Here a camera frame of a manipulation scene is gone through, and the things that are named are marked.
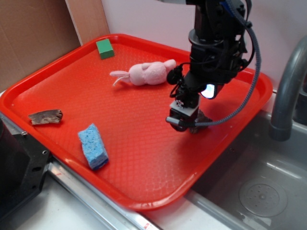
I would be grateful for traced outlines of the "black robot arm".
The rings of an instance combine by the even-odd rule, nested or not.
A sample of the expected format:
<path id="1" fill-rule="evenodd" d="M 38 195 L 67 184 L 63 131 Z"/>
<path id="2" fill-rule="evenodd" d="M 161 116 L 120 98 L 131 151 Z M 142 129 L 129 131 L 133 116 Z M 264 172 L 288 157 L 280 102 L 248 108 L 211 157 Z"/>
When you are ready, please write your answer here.
<path id="1" fill-rule="evenodd" d="M 251 2 L 240 0 L 185 0 L 195 5 L 194 29 L 189 33 L 191 52 L 187 74 L 181 63 L 167 75 L 167 82 L 174 85 L 170 97 L 174 99 L 167 122 L 173 129 L 196 133 L 199 128 L 212 124 L 199 109 L 200 97 L 213 99 L 225 84 L 244 70 L 250 60 L 244 33 Z"/>

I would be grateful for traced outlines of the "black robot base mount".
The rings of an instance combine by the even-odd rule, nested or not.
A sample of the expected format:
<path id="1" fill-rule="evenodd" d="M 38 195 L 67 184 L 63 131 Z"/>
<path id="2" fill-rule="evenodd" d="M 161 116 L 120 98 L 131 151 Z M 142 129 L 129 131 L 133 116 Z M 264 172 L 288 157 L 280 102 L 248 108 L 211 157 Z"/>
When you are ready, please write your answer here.
<path id="1" fill-rule="evenodd" d="M 12 134 L 0 122 L 0 219 L 42 190 L 50 151 L 30 134 Z"/>

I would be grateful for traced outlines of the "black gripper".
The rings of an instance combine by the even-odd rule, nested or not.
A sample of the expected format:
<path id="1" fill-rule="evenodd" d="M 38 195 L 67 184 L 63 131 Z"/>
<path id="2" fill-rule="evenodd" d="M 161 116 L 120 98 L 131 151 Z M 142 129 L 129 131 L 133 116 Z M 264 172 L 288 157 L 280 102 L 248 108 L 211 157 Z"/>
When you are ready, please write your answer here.
<path id="1" fill-rule="evenodd" d="M 186 131 L 189 127 L 182 123 L 193 123 L 198 116 L 201 93 L 204 98 L 214 99 L 225 84 L 244 70 L 248 61 L 243 36 L 219 40 L 202 40 L 190 35 L 191 53 L 189 62 L 184 62 L 168 73 L 167 82 L 175 85 L 171 96 L 188 96 L 185 101 L 175 99 L 170 104 L 166 122 L 176 131 Z"/>

